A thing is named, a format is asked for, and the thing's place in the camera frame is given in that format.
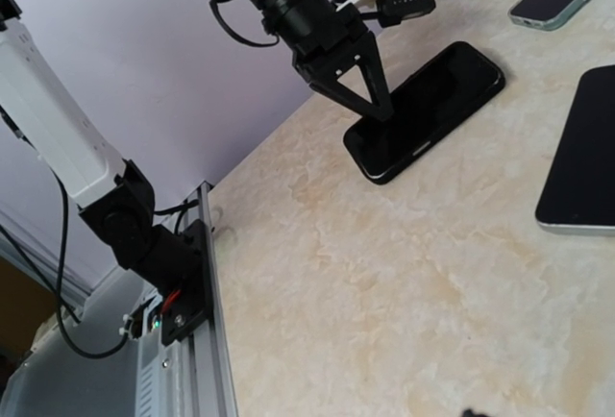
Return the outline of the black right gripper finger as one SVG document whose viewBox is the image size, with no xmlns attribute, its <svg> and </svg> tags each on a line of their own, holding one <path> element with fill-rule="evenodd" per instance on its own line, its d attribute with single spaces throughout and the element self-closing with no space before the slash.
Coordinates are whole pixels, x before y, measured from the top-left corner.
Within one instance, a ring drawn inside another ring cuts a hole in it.
<svg viewBox="0 0 615 417">
<path fill-rule="evenodd" d="M 468 408 L 468 409 L 465 409 L 461 413 L 461 417 L 489 417 L 489 416 L 485 413 L 477 412 L 471 408 Z"/>
</svg>

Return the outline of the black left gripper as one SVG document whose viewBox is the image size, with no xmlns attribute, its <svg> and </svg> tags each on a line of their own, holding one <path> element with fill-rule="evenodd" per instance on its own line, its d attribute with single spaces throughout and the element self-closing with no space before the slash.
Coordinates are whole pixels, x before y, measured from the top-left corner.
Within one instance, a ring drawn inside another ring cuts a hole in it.
<svg viewBox="0 0 615 417">
<path fill-rule="evenodd" d="M 340 11 L 327 3 L 293 6 L 290 46 L 294 68 L 314 91 L 362 117 L 392 116 L 376 38 L 355 5 Z"/>
</svg>

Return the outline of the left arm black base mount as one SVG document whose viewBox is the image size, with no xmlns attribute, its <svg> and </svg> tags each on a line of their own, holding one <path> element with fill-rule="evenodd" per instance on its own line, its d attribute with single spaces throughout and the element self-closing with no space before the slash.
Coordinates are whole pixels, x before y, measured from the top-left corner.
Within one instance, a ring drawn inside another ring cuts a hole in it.
<svg viewBox="0 0 615 417">
<path fill-rule="evenodd" d="M 213 319 L 215 301 L 208 235 L 209 228 L 202 220 L 195 220 L 183 232 L 183 237 L 192 238 L 197 266 L 162 302 L 160 340 L 164 347 L 183 341 Z"/>
</svg>

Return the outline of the silver-edged phone black screen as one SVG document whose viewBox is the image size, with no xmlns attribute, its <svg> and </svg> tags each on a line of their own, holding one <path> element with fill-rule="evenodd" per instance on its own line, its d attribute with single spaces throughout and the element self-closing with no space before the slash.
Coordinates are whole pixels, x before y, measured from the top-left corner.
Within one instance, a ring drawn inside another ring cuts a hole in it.
<svg viewBox="0 0 615 417">
<path fill-rule="evenodd" d="M 535 219 L 550 233 L 614 234 L 614 67 L 578 81 Z"/>
</svg>

